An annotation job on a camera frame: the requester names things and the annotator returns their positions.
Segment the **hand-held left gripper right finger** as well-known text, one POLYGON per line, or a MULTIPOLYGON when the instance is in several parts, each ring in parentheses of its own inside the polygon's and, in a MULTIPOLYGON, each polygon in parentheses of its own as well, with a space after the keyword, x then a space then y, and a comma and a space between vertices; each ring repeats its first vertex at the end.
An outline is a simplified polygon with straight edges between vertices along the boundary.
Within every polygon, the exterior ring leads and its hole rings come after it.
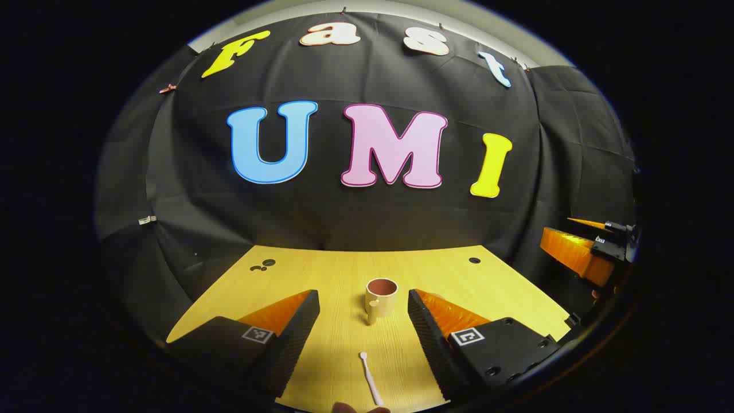
POLYGON ((435 294, 411 289, 407 313, 440 391, 463 402, 517 381, 559 348, 513 317, 490 321, 435 294))

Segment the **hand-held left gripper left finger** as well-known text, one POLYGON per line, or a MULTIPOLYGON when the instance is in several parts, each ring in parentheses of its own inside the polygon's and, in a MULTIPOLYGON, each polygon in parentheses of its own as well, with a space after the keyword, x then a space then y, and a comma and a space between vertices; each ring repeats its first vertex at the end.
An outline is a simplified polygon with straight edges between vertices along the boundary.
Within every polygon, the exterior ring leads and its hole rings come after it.
POLYGON ((167 345, 197 375, 238 395, 281 397, 320 314, 309 289, 233 320, 216 316, 167 345))

